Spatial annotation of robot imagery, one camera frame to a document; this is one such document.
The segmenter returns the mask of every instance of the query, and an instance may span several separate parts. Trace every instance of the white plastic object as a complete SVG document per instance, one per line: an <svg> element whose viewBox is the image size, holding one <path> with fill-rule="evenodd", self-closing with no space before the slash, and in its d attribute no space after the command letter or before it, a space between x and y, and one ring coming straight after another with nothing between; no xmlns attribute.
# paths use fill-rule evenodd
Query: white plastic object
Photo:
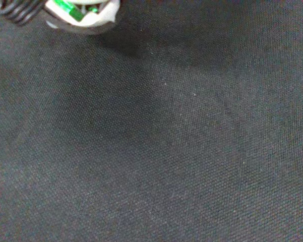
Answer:
<svg viewBox="0 0 303 242"><path fill-rule="evenodd" d="M79 5L94 5L107 2L108 0L68 0L70 3Z"/></svg>
<svg viewBox="0 0 303 242"><path fill-rule="evenodd" d="M96 27L102 26L107 22L115 22L115 16L120 8L120 0L109 0L106 2L99 13L88 12L84 18L78 22L62 8L60 8L53 0L49 0L45 7L54 12L62 20L75 26L80 27Z"/></svg>

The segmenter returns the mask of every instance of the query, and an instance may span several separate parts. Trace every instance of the green light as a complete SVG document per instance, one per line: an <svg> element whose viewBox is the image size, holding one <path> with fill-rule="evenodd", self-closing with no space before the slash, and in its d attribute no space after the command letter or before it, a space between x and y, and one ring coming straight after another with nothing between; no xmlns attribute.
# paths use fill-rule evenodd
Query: green light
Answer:
<svg viewBox="0 0 303 242"><path fill-rule="evenodd" d="M54 0L54 2L65 12L67 12L69 15L71 15L76 21L80 22L84 15L81 13L81 11L72 3L68 3L64 0Z"/></svg>
<svg viewBox="0 0 303 242"><path fill-rule="evenodd" d="M90 7L90 8L89 8L89 11L90 11L90 12L97 13L97 12L99 11L99 9L96 8L96 7Z"/></svg>

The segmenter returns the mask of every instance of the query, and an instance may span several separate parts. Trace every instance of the fabric surface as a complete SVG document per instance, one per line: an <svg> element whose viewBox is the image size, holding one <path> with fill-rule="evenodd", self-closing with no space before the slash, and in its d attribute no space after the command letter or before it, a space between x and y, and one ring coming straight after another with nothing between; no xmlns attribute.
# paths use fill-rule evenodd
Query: fabric surface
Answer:
<svg viewBox="0 0 303 242"><path fill-rule="evenodd" d="M303 241L303 1L187 2L0 18L0 241Z"/></svg>

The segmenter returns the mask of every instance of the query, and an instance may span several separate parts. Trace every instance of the black coil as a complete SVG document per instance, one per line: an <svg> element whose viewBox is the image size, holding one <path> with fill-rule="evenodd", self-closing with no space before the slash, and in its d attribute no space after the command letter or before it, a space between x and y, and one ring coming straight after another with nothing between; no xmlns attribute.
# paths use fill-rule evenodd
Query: black coil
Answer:
<svg viewBox="0 0 303 242"><path fill-rule="evenodd" d="M21 26L32 20L46 2L47 0L1 0L0 15Z"/></svg>

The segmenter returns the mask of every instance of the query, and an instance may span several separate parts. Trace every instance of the spring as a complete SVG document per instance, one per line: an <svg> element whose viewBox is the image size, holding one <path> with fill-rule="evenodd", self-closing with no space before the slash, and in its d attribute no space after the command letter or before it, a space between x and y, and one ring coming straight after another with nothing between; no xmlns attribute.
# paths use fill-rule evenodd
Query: spring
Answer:
<svg viewBox="0 0 303 242"><path fill-rule="evenodd" d="M1 0L0 15L19 26L25 25L44 8L46 2L47 0Z"/></svg>

